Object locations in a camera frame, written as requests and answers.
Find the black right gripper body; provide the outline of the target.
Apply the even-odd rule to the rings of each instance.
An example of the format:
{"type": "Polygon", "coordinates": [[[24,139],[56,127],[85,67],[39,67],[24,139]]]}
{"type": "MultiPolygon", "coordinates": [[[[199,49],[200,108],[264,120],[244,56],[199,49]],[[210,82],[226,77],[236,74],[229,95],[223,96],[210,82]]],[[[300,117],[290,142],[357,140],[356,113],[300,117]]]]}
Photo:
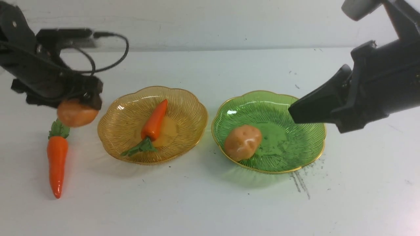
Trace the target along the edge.
{"type": "Polygon", "coordinates": [[[331,112],[340,133],[419,106],[419,41],[396,40],[382,47],[369,41],[354,48],[351,58],[345,104],[331,112]]]}

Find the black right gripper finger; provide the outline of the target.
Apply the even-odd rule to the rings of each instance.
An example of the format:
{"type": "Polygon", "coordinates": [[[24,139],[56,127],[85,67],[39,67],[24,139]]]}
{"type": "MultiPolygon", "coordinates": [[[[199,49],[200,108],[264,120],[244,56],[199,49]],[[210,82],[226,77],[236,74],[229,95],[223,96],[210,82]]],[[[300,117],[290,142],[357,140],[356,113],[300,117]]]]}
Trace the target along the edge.
{"type": "Polygon", "coordinates": [[[288,112],[296,124],[336,123],[332,112],[345,105],[352,70],[344,64],[327,82],[295,101],[288,112]]]}

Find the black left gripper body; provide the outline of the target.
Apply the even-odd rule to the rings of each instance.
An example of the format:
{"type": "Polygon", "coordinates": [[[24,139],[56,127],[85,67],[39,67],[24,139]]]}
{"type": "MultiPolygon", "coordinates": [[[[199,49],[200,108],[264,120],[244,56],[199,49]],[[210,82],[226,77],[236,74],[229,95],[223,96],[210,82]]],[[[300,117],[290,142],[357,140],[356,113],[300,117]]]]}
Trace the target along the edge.
{"type": "Polygon", "coordinates": [[[61,67],[41,55],[36,55],[8,42],[2,42],[1,67],[14,76],[11,90],[26,94],[30,105],[57,108],[65,100],[78,100],[100,110],[103,82],[61,67]]]}

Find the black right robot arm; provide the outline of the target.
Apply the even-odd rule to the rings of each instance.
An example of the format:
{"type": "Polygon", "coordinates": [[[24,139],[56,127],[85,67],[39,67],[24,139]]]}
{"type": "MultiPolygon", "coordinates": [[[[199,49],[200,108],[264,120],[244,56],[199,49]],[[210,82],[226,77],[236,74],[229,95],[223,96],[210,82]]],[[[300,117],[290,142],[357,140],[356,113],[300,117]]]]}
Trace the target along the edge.
{"type": "Polygon", "coordinates": [[[288,108],[296,124],[330,123],[346,133],[419,106],[419,12],[405,0],[345,0],[341,9],[358,21],[379,6],[398,39],[381,47],[371,40],[354,48],[352,69],[343,65],[288,108]]]}

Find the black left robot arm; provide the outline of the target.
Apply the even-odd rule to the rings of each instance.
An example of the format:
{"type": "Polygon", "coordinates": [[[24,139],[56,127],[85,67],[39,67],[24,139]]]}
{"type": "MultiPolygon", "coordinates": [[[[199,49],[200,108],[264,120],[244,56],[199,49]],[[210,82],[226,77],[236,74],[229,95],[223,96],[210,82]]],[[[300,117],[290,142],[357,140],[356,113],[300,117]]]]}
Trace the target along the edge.
{"type": "Polygon", "coordinates": [[[71,69],[60,57],[73,43],[91,44],[90,29],[30,29],[22,10],[1,1],[1,67],[15,76],[11,89],[26,95],[26,103],[57,108],[66,100],[76,100],[92,109],[102,107],[103,82],[87,72],[71,69]]]}

